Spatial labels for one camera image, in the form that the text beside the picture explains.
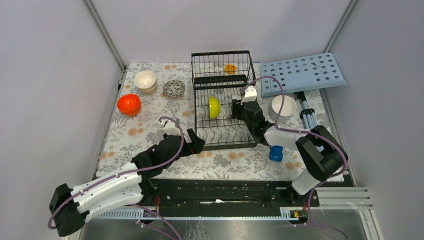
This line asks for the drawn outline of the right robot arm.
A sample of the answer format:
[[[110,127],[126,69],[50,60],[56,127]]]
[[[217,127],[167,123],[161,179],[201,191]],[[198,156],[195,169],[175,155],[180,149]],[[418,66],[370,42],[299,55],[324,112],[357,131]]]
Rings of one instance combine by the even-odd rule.
[[[292,189],[286,193],[291,205],[301,205],[310,190],[346,170],[348,156],[324,126],[316,125],[311,129],[278,127],[265,119],[256,100],[233,99],[231,108],[231,117],[243,121],[258,144],[270,147],[271,158],[277,153],[276,147],[300,153],[305,170],[292,181]]]

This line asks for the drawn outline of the pink patterned bowl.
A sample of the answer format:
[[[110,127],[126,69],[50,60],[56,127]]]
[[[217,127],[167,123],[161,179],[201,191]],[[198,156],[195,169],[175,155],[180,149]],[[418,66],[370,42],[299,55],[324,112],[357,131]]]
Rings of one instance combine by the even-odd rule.
[[[169,98],[182,97],[186,90],[185,84],[180,80],[170,80],[162,88],[162,92]]]

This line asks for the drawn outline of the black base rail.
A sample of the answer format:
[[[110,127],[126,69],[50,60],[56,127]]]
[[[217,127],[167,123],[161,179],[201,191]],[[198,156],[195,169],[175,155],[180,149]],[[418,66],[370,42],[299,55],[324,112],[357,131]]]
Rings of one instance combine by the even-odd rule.
[[[320,205],[317,194],[299,195],[289,181],[149,180],[151,191],[136,203],[163,217],[280,217],[282,210]]]

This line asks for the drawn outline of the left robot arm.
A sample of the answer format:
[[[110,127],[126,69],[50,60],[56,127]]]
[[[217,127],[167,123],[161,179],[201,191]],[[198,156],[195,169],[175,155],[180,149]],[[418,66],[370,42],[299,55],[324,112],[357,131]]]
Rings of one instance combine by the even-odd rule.
[[[179,158],[203,150],[205,140],[191,128],[187,133],[190,142],[178,133],[164,134],[159,143],[108,175],[74,187],[66,183],[57,186],[48,205],[51,212],[48,226],[55,229],[59,237],[66,237],[105,212],[139,202],[144,206],[152,204],[155,188],[150,179]]]

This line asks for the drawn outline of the blue tripod legs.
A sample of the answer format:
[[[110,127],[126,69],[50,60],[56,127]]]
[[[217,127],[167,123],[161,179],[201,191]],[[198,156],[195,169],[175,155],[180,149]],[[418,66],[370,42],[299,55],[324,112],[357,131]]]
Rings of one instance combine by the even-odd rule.
[[[303,127],[305,129],[312,129],[318,125],[315,110],[310,108],[303,91],[296,92],[295,97],[298,99],[301,105],[301,112],[299,117],[302,121]]]

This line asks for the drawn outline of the blue perforated stand tray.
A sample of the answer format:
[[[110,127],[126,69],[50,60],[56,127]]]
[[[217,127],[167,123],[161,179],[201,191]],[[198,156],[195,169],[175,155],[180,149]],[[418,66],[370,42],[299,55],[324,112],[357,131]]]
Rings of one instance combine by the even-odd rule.
[[[260,65],[260,75],[276,78],[285,94],[347,84],[334,55],[330,52],[265,62]]]

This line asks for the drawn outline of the yellow-green bowl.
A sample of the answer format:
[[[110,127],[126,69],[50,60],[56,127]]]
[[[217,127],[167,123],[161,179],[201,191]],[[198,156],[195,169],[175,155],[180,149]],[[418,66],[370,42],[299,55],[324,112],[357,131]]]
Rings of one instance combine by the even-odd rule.
[[[221,113],[220,101],[216,97],[209,96],[208,104],[209,104],[209,118],[211,120],[216,119]]]

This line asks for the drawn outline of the beige patterned bowl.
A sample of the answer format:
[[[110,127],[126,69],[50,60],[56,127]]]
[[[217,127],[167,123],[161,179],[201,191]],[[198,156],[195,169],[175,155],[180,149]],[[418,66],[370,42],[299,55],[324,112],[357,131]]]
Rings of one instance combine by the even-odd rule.
[[[147,90],[157,84],[157,77],[153,71],[143,70],[134,77],[134,84],[140,90]]]

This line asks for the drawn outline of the orange bowl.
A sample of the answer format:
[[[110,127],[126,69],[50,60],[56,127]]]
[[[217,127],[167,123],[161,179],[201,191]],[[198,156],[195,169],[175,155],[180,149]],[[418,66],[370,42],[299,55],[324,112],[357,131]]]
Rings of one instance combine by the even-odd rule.
[[[132,117],[132,116],[136,116],[142,109],[142,104],[140,104],[135,110],[131,111],[131,112],[123,112],[124,115]]]
[[[134,111],[141,103],[140,98],[136,94],[126,94],[117,101],[117,108],[121,113]]]

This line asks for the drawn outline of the blue toy car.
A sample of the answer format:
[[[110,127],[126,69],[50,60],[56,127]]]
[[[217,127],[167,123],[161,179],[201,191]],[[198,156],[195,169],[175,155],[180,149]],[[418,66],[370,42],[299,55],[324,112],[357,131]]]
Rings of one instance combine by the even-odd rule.
[[[283,160],[284,147],[278,145],[272,145],[269,147],[269,159],[274,162],[281,162]]]

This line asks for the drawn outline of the white bowl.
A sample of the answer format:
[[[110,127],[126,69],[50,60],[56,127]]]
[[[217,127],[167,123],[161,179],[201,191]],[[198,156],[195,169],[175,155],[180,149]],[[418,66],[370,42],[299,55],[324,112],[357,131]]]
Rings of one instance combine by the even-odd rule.
[[[275,120],[277,118],[277,113],[278,113],[278,111],[274,111],[274,109],[271,108],[271,107],[268,109],[268,114],[273,120]],[[294,114],[295,114],[295,111],[293,111],[293,110],[283,109],[281,111],[279,117],[278,117],[278,121],[288,120],[288,119],[292,118],[294,116]]]
[[[288,95],[285,95],[284,99],[283,99],[282,95],[278,95],[278,96],[274,97],[272,99],[270,108],[272,108],[274,111],[279,112],[282,103],[283,103],[282,110],[285,109],[285,110],[289,110],[289,111],[292,110],[292,111],[296,112],[297,104],[296,104],[295,100]]]

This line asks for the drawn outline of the yellow toy block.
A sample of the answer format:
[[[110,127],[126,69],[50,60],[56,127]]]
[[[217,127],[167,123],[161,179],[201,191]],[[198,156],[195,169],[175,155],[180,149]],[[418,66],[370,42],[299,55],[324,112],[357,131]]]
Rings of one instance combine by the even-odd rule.
[[[226,64],[224,67],[224,72],[229,75],[234,75],[237,71],[237,66],[233,64]]]

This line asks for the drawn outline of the black wire dish rack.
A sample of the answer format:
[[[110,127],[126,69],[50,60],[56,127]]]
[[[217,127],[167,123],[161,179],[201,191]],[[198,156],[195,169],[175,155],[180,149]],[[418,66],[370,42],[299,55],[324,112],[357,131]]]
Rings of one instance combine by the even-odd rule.
[[[237,66],[235,74],[225,65]],[[249,50],[197,52],[191,54],[195,106],[195,132],[205,140],[205,151],[252,148],[257,145],[245,123],[232,119],[232,100],[256,78]],[[209,118],[209,97],[220,101],[220,115]]]

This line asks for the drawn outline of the floral table mat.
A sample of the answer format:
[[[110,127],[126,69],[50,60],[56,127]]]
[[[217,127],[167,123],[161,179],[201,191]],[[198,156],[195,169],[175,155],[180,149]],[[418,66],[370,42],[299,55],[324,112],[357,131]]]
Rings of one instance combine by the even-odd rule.
[[[135,75],[143,70],[152,71],[157,77],[158,89],[154,94],[140,94],[134,84]],[[171,80],[185,84],[181,97],[171,98],[163,93],[164,84]],[[133,117],[115,111],[99,157],[96,177],[119,169],[138,153],[157,144],[164,134],[159,124],[161,116],[179,118],[183,129],[195,127],[190,63],[131,63],[121,94],[140,94],[142,108]],[[253,148],[203,150],[174,162],[162,172],[161,178],[292,181],[306,168],[297,150],[284,149],[281,162],[270,160],[269,152],[269,148],[261,144]]]

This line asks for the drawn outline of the plain beige bowl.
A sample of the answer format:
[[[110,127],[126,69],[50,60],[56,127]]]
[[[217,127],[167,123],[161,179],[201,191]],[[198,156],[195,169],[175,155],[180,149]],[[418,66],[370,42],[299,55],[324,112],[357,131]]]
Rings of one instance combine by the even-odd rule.
[[[149,88],[139,88],[139,92],[142,95],[152,95],[157,91],[157,89],[158,89],[158,84],[155,83],[154,85],[152,85]]]

